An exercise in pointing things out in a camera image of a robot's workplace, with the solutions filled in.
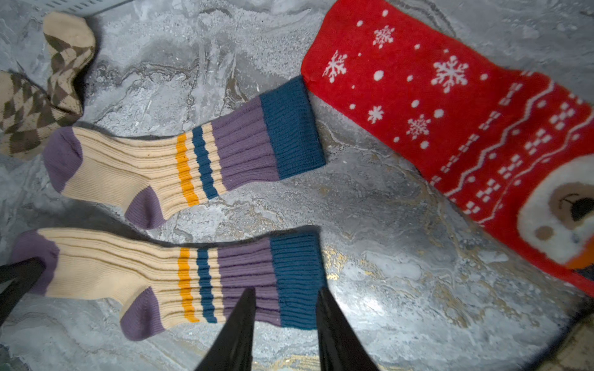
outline white zigzag line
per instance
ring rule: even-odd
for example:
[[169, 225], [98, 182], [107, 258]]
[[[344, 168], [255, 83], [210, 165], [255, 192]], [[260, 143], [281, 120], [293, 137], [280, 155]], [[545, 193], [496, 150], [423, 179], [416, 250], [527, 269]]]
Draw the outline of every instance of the white zigzag line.
[[506, 127], [505, 130], [503, 130], [503, 134], [501, 136], [501, 140], [499, 141], [499, 143], [494, 144], [484, 150], [481, 151], [481, 155], [479, 156], [479, 163], [475, 166], [472, 167], [468, 170], [466, 170], [465, 172], [463, 172], [460, 175], [460, 180], [458, 181], [458, 187], [452, 189], [451, 191], [448, 191], [446, 193], [444, 193], [444, 195], [446, 197], [452, 196], [453, 194], [455, 194], [456, 192], [459, 192], [462, 190], [462, 184], [464, 184], [464, 180], [466, 180], [466, 177], [474, 172], [475, 170], [480, 169], [483, 164], [485, 163], [485, 157], [486, 154], [496, 148], [501, 147], [502, 145], [505, 144], [505, 141], [507, 139], [507, 134], [510, 132], [510, 130], [512, 130], [513, 128], [515, 128], [516, 126], [520, 125], [522, 122], [528, 120], [528, 118], [530, 117], [530, 114], [532, 113], [532, 106], [534, 105], [534, 102], [537, 101], [538, 99], [540, 99], [542, 96], [547, 95], [548, 93], [553, 91], [553, 87], [555, 86], [555, 83], [553, 82], [553, 80], [551, 80], [549, 82], [549, 86], [544, 89], [543, 91], [541, 91], [540, 93], [538, 93], [537, 95], [533, 96], [532, 98], [530, 98], [527, 102], [526, 102], [526, 108], [524, 109], [524, 117], [522, 117], [521, 119], [519, 119], [518, 121], [516, 121], [515, 123], [511, 124], [510, 126]]
[[532, 169], [534, 169], [534, 167], [536, 166], [536, 164], [538, 164], [545, 157], [554, 156], [557, 153], [565, 150], [567, 148], [567, 144], [569, 144], [569, 137], [576, 130], [579, 130], [579, 129], [583, 128], [584, 126], [590, 124], [590, 122], [592, 121], [592, 119], [594, 119], [594, 110], [591, 112], [590, 116], [588, 116], [588, 118], [584, 122], [582, 122], [579, 125], [576, 125], [576, 126], [572, 127], [569, 131], [567, 131], [567, 135], [565, 136], [565, 141], [563, 142], [563, 145], [559, 149], [557, 149], [557, 150], [555, 150], [553, 152], [545, 153], [544, 155], [540, 156], [539, 158], [536, 159], [536, 161], [534, 161], [532, 163], [532, 165], [530, 165], [530, 167], [528, 169], [524, 170], [523, 172], [518, 173], [515, 177], [511, 178], [511, 180], [509, 181], [509, 183], [507, 184], [507, 186], [505, 187], [505, 189], [501, 193], [501, 196], [497, 200], [497, 203], [493, 207], [493, 212], [491, 213], [491, 215], [489, 217], [487, 217], [487, 218], [484, 218], [482, 220], [479, 220], [477, 223], [478, 224], [483, 224], [483, 223], [486, 223], [487, 221], [489, 221], [489, 220], [491, 220], [491, 219], [493, 219], [495, 217], [495, 213], [497, 212], [497, 207], [501, 203], [501, 200], [503, 199], [503, 196], [505, 196], [505, 194], [507, 193], [507, 190], [509, 189], [510, 185], [513, 183], [512, 180], [515, 180], [515, 179], [521, 177], [522, 175], [531, 172]]

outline blue stripe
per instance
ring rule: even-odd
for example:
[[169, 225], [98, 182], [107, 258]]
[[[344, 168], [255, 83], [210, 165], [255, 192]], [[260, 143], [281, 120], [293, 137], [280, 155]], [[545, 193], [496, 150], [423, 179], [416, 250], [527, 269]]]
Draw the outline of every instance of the blue stripe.
[[200, 285], [200, 304], [202, 304], [202, 316], [206, 318], [209, 323], [217, 323], [214, 316], [213, 292], [210, 284], [210, 267], [208, 266], [208, 250], [199, 249], [198, 258], [196, 259], [198, 266], [198, 277]]
[[192, 130], [194, 144], [194, 153], [196, 154], [196, 162], [200, 167], [200, 180], [202, 181], [202, 190], [208, 199], [215, 198], [219, 195], [214, 187], [214, 180], [212, 177], [213, 171], [210, 168], [210, 160], [208, 159], [208, 151], [206, 150], [206, 143], [202, 137], [202, 127], [198, 126]]

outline bear face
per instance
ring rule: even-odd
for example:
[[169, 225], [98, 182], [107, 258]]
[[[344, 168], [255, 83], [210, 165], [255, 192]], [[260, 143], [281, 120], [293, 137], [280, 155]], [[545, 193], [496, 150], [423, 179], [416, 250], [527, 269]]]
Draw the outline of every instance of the bear face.
[[569, 269], [594, 264], [594, 155], [552, 171], [521, 207], [520, 236]]

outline sock heel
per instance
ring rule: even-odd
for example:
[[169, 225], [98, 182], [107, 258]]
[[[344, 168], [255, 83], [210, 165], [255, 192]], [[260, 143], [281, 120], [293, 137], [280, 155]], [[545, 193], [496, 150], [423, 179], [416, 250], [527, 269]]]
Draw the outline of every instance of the sock heel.
[[159, 302], [151, 287], [134, 299], [119, 324], [126, 338], [132, 341], [144, 340], [165, 331]]
[[157, 194], [151, 186], [144, 188], [134, 197], [124, 216], [134, 225], [144, 229], [159, 227], [166, 221]]

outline orange stripe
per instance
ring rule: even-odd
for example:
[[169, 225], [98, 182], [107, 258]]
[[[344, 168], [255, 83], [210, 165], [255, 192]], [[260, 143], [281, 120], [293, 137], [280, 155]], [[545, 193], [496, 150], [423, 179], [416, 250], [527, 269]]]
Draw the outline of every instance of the orange stripe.
[[178, 144], [175, 147], [178, 153], [175, 155], [175, 158], [178, 161], [178, 175], [179, 180], [182, 182], [182, 191], [184, 192], [185, 199], [188, 201], [188, 206], [191, 207], [198, 205], [200, 200], [194, 192], [192, 176], [189, 173], [188, 156], [185, 155], [186, 151], [188, 150], [185, 146], [186, 138], [187, 136], [185, 133], [178, 136]]
[[194, 312], [196, 309], [192, 302], [194, 298], [191, 293], [190, 277], [189, 277], [189, 249], [182, 248], [179, 251], [178, 259], [178, 277], [179, 277], [179, 294], [182, 296], [182, 307], [184, 307], [184, 316], [190, 322], [200, 322]]

